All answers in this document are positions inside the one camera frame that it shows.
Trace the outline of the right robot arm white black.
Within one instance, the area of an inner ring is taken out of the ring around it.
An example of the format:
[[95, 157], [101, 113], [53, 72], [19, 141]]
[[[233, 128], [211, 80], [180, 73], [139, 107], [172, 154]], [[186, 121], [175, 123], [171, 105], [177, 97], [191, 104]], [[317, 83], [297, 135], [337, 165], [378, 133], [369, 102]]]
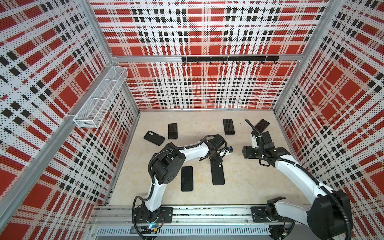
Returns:
[[260, 166], [273, 167], [283, 173], [298, 187], [308, 199], [309, 204], [295, 204], [285, 197], [267, 201], [265, 215], [271, 222], [288, 218], [306, 225], [321, 240], [332, 240], [341, 234], [346, 240], [352, 239], [353, 219], [351, 201], [343, 191], [335, 191], [317, 178], [285, 148], [272, 147], [262, 132], [249, 120], [252, 128], [252, 146], [243, 150], [244, 158], [259, 160]]

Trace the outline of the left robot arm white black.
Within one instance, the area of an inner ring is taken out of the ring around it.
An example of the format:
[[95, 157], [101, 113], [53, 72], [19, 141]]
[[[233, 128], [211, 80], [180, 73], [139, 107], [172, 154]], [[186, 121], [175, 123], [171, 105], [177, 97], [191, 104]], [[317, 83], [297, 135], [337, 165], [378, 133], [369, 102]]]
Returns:
[[233, 147], [219, 134], [207, 135], [199, 142], [176, 146], [168, 143], [158, 153], [155, 153], [148, 163], [148, 173], [151, 178], [149, 192], [145, 198], [136, 196], [133, 210], [141, 208], [147, 214], [157, 212], [162, 206], [163, 196], [170, 184], [182, 170], [186, 162], [209, 159], [214, 166], [223, 163], [223, 158], [232, 154]]

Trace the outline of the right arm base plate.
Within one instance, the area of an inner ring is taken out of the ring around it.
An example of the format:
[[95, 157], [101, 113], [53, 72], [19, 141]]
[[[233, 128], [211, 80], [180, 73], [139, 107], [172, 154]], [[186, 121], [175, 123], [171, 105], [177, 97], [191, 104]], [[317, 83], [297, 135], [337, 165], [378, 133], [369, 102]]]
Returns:
[[279, 216], [268, 206], [251, 207], [251, 215], [254, 223], [292, 223], [293, 220]]

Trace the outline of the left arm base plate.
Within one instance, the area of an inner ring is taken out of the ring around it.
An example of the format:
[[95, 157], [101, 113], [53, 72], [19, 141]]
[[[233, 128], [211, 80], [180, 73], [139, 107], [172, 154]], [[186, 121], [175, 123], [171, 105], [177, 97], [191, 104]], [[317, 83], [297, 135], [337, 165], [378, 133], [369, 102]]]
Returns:
[[160, 207], [158, 210], [151, 212], [145, 206], [137, 207], [134, 211], [134, 220], [136, 224], [169, 224], [173, 219], [173, 210], [172, 207]]

